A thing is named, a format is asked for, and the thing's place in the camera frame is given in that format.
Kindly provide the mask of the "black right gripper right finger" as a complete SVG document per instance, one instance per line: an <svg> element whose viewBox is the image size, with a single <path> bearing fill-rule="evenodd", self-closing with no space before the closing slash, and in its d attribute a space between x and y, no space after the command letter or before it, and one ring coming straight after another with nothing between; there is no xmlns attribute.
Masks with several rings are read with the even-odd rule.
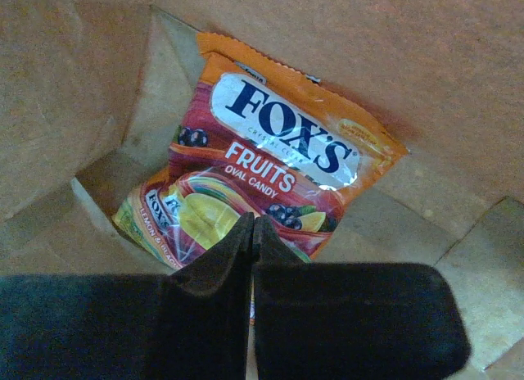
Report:
<svg viewBox="0 0 524 380"><path fill-rule="evenodd" d="M307 263L255 221L262 379L443 379L471 345L449 284L417 263Z"/></svg>

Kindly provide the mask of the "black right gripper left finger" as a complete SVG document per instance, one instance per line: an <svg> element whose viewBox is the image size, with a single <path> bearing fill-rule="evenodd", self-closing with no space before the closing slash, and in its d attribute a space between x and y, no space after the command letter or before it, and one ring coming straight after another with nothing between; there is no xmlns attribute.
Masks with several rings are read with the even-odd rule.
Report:
<svg viewBox="0 0 524 380"><path fill-rule="evenodd" d="M172 275L2 278L2 378L243 379L253 228Z"/></svg>

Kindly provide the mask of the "orange fruit candy bag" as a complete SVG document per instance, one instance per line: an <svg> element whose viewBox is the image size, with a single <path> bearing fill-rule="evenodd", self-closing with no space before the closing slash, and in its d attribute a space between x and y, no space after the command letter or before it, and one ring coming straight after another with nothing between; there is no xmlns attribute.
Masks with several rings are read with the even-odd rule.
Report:
<svg viewBox="0 0 524 380"><path fill-rule="evenodd" d="M224 238L241 215L267 215L303 261L348 205L407 148L364 108L234 38L200 33L205 65L167 166L113 220L172 269Z"/></svg>

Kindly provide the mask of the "red paper bag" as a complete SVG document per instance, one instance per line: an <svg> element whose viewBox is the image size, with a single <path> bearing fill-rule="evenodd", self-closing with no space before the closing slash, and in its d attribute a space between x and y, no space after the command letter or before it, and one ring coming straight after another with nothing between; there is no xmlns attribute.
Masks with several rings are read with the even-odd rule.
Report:
<svg viewBox="0 0 524 380"><path fill-rule="evenodd" d="M454 290L461 379L523 376L523 0L1 0L1 271L159 273L111 216L163 168L214 32L319 79L408 155L318 259Z"/></svg>

